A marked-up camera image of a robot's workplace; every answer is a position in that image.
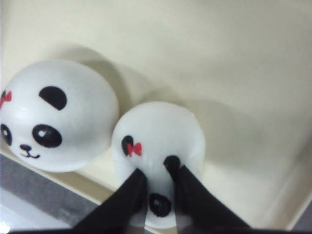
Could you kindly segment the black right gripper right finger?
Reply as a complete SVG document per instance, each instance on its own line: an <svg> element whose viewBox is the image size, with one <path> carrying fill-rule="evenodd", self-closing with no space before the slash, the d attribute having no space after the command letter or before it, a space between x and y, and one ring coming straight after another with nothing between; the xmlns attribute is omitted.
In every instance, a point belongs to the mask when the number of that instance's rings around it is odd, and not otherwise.
<svg viewBox="0 0 312 234"><path fill-rule="evenodd" d="M163 162L175 184L175 219L179 231L240 231L249 225L212 195L179 157Z"/></svg>

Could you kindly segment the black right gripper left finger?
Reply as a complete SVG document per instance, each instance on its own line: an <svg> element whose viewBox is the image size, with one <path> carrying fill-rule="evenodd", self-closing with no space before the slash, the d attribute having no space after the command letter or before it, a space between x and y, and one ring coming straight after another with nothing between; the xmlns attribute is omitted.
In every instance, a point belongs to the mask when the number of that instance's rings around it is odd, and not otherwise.
<svg viewBox="0 0 312 234"><path fill-rule="evenodd" d="M73 228L75 234L143 234L147 179L135 169L106 201Z"/></svg>

